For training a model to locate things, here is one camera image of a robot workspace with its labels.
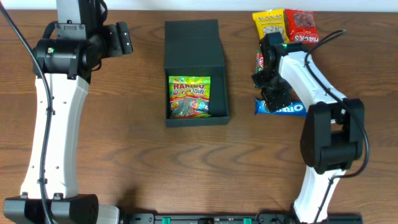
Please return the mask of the yellow pistachio snack bag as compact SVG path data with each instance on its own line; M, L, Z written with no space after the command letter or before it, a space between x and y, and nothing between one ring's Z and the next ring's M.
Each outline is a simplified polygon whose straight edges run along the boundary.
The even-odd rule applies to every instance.
M284 42L290 42L287 37L283 9L271 9L263 12L255 12L252 14L252 18L256 24L260 39L268 33L280 32Z

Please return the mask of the green red Milo bar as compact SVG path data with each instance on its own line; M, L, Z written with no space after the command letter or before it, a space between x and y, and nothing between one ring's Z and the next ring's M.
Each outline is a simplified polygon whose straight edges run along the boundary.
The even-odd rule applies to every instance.
M256 51L256 67L255 73L259 73L264 69L264 57L261 50Z

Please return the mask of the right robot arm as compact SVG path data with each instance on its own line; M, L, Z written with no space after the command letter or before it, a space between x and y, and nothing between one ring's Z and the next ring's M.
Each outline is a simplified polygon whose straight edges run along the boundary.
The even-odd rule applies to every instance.
M358 176L368 164L363 102L339 92L304 43L286 43L272 32L261 39L260 48L265 67L252 79L267 109L274 113L290 106L293 90L307 112L300 139L306 165L300 193L289 213L267 212L260 223L362 223L361 215L328 214L328 204L337 183Z

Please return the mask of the red Hacks candy bag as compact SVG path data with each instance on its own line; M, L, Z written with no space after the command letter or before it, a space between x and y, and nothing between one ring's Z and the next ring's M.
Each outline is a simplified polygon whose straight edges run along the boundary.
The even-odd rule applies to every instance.
M291 42L318 43L319 36L312 11L286 9L285 15Z

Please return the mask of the Haribo gummy worms bag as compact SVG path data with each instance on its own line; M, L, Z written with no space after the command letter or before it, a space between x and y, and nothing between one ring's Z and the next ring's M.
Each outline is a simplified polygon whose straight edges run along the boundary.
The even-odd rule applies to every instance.
M169 76L172 119L209 118L210 77Z

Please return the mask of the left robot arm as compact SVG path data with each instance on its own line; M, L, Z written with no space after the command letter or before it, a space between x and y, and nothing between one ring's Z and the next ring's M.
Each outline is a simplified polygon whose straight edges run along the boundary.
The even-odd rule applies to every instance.
M103 59L132 53L129 29L125 22L106 25L100 0L58 1L57 14L28 48L36 76L34 140L20 194L5 200L4 216L14 223L117 224L118 207L79 193L76 150L91 75Z

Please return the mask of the black gift box with lid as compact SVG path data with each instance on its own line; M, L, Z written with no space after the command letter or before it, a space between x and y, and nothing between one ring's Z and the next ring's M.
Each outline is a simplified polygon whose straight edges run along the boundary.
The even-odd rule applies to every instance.
M166 21L165 125L168 128L224 125L229 121L226 65L218 21ZM170 76L210 77L209 118L171 118Z

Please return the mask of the blue Oreo cookie pack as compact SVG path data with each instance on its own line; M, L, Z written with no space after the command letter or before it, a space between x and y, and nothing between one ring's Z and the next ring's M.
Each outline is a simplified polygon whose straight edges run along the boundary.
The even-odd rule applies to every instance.
M301 116L301 117L307 116L307 111L301 101L294 101L291 105L279 109L275 112L270 112L267 109L267 105L264 100L255 99L254 102L255 102L254 114L275 114L282 116Z

